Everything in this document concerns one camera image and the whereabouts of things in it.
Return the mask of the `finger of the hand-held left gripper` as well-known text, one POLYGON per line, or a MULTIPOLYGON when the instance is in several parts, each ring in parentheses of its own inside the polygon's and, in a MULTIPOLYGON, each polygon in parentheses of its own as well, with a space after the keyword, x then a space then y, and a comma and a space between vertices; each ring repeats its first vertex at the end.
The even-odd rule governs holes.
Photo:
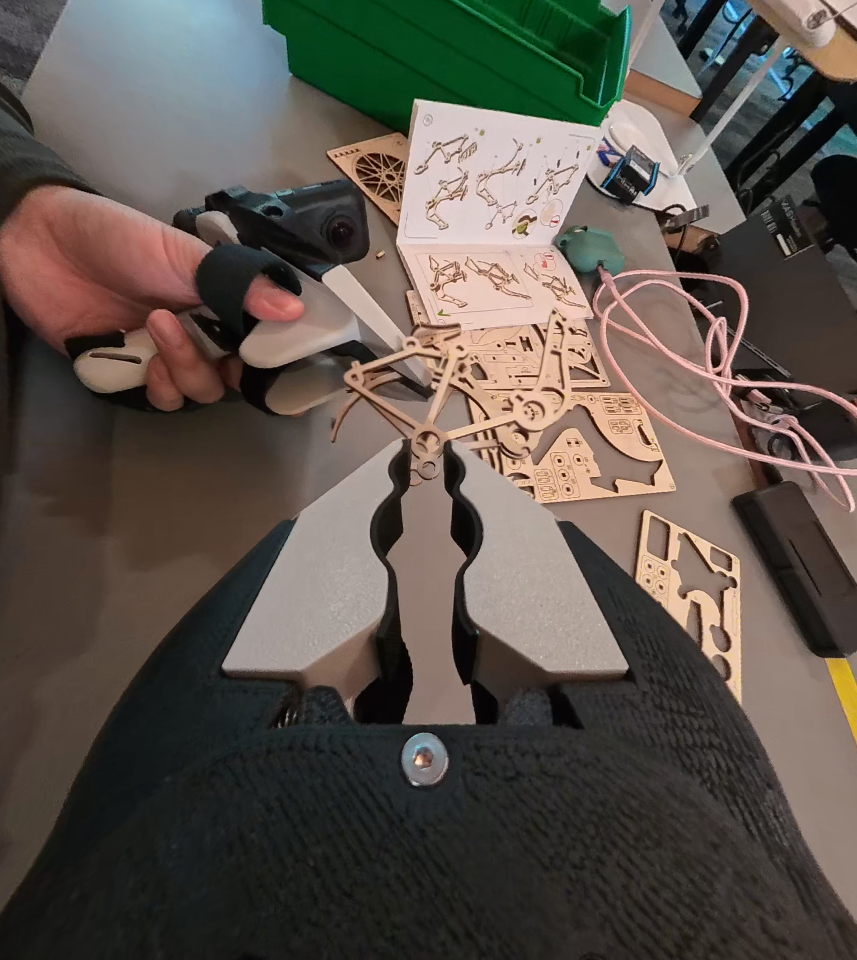
POLYGON ((296 361, 267 389, 267 413, 296 417, 335 400, 342 400, 345 409, 352 408, 361 398, 346 386, 344 378, 354 363, 351 356, 335 352, 296 361))
POLYGON ((373 358, 385 359, 403 351, 407 336, 347 266, 330 267, 322 273, 320 282, 349 308, 358 326, 355 340, 373 358))

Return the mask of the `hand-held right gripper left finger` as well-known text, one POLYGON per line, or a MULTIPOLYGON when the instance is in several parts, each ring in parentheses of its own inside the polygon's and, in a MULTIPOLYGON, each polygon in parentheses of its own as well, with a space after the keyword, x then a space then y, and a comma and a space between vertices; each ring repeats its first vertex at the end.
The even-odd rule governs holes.
POLYGON ((293 520, 241 622, 231 678, 334 689, 360 722, 401 722, 411 696, 396 574, 411 446, 390 442, 293 520))

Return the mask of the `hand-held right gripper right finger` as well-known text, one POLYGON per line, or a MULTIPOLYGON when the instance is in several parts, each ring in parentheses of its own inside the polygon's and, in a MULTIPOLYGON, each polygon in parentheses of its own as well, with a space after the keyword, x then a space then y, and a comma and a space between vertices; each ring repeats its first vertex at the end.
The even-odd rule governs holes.
POLYGON ((627 657, 555 516, 462 442, 447 442, 455 575, 451 650, 476 722, 518 695, 622 682, 627 657))

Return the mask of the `wooden bicycle triangle frame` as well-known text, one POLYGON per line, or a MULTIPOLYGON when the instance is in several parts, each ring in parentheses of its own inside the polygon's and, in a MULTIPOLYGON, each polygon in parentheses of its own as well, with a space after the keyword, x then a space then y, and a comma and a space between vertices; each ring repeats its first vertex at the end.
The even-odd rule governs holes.
POLYGON ((498 450, 508 458, 524 459, 534 450, 536 434, 548 427, 555 405, 544 390, 516 389, 506 398, 496 398, 475 376, 474 369, 480 366, 481 360, 461 334, 430 341, 409 337, 401 350, 383 358, 367 363, 353 360, 344 375, 351 397, 336 417, 331 436, 338 437, 353 404, 363 401, 407 440, 411 471, 424 481, 440 475, 444 448, 456 440, 468 440, 470 450, 498 450), (415 361, 428 375, 430 402, 423 414, 405 413, 378 393, 402 380, 399 367, 405 361, 415 361), (438 418, 452 394, 480 410, 482 420, 442 429, 438 418))

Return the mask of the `wooden bicycle fender fork part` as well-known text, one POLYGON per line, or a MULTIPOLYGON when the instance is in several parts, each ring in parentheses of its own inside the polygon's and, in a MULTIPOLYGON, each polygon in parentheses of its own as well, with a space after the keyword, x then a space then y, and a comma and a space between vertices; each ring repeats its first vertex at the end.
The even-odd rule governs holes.
POLYGON ((385 358, 351 363, 344 375, 349 397, 331 423, 330 439, 337 440, 349 413, 365 402, 408 442, 411 467, 424 481, 439 476, 443 449, 454 442, 525 459, 572 399, 570 332, 566 319, 552 312, 540 355, 524 361, 526 370, 510 382, 506 361, 491 359, 491 344, 472 342, 457 325, 417 328, 385 358), (406 413, 379 393, 401 383, 403 361, 415 361, 429 376, 422 414, 406 413))

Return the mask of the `narrow wooden parts sheet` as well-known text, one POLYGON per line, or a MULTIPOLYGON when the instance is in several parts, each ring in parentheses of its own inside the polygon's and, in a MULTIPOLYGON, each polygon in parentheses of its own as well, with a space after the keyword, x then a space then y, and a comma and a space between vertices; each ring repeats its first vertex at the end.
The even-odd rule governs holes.
POLYGON ((742 568, 737 556, 652 510, 640 515, 635 581, 744 700, 742 568))

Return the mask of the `wooden parts sheet large cutout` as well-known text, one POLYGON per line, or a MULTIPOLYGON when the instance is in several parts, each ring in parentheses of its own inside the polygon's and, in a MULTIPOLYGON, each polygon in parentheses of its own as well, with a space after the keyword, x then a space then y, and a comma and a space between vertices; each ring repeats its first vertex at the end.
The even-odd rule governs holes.
POLYGON ((544 506, 667 495, 675 477, 648 413, 630 393, 610 390, 494 390, 466 398, 470 422, 518 413, 480 431, 480 457, 544 506))

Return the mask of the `wooden parts sheet curved cutouts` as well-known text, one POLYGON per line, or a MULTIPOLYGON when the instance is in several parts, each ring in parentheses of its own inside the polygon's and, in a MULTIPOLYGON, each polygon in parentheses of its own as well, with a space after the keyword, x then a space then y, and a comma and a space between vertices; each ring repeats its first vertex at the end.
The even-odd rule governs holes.
POLYGON ((429 316, 419 294, 409 290, 405 299, 413 334, 423 342, 454 340, 471 359, 471 376, 484 388, 533 388, 539 383, 568 387, 577 392, 606 388, 610 379, 595 349, 584 320, 567 320, 553 312, 549 322, 536 325, 468 329, 460 323, 429 316), (540 382, 545 351, 546 374, 540 382))

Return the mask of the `person's left hand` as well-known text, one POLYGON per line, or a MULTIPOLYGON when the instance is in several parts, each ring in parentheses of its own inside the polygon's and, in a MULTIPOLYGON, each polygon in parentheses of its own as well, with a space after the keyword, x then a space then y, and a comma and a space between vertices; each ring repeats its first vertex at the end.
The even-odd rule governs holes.
POLYGON ((14 314, 58 351, 73 338, 147 329, 156 348, 147 398, 173 412, 241 384, 242 360, 210 360, 178 319, 201 301, 195 275, 210 251, 110 198, 46 185, 0 227, 0 281, 14 314))

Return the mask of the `wooden spoked wheel sheet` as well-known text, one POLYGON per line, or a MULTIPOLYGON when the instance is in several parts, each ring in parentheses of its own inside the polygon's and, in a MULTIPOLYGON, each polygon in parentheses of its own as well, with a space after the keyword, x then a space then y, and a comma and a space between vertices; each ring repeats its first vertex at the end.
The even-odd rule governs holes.
POLYGON ((393 132, 330 149, 326 156, 393 225, 399 225, 410 156, 404 134, 393 132))

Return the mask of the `white instruction booklet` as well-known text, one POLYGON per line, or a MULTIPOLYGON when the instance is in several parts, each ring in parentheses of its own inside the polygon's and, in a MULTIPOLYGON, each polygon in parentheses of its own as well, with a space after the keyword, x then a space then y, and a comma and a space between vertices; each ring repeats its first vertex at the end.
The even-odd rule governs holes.
POLYGON ((485 330, 587 320, 589 298, 555 246, 599 130, 416 99, 397 249, 420 325, 485 330))

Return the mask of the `green plastic bin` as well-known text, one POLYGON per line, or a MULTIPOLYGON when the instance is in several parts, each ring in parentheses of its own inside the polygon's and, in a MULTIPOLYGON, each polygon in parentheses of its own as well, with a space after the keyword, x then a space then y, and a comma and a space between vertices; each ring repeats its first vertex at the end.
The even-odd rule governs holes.
POLYGON ((416 100, 599 126, 633 26, 599 1, 264 1, 262 18, 293 76, 400 133, 416 100))

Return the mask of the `teal frog toy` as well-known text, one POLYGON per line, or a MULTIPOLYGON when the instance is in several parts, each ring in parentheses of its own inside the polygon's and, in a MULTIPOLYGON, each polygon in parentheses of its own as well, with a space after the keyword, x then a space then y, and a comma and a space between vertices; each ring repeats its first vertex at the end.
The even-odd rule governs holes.
POLYGON ((605 229, 573 225, 554 238, 554 246, 577 274, 603 269, 617 276, 626 269, 627 258, 614 235, 605 229))

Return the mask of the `black rectangular power bank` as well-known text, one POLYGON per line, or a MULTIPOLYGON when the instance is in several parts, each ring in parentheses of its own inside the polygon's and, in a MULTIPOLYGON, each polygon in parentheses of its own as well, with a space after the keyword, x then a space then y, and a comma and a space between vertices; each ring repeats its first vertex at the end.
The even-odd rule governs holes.
POLYGON ((822 659, 855 654, 857 582, 800 486, 783 481, 731 505, 807 649, 822 659))

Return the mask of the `blue black small device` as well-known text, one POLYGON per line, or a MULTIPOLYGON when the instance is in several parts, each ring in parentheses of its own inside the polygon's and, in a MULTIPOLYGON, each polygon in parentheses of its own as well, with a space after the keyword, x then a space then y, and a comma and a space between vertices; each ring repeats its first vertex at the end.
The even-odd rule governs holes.
POLYGON ((624 206, 632 206, 651 194, 660 173, 661 164, 632 145, 603 176, 600 189, 624 206))

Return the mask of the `white lamp base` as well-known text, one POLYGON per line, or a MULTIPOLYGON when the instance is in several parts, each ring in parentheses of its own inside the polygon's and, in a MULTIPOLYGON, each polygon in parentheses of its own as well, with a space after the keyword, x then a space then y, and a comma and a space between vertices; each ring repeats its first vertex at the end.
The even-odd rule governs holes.
POLYGON ((652 212, 669 213, 687 212, 697 208, 697 202, 686 179, 679 171, 675 152, 660 122, 649 110, 632 102, 617 102, 611 107, 601 131, 602 136, 596 146, 595 159, 587 177, 602 193, 603 177, 610 167, 632 145, 637 145, 651 159, 661 164, 661 173, 652 192, 647 197, 636 200, 632 206, 652 212))

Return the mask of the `black cardboard box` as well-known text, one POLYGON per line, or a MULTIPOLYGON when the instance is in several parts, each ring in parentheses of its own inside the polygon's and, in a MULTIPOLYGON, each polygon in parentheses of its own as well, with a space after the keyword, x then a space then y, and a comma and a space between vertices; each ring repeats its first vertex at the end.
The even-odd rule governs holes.
POLYGON ((717 237, 708 272, 738 282, 745 339, 798 383, 857 394, 857 312, 789 196, 717 237))

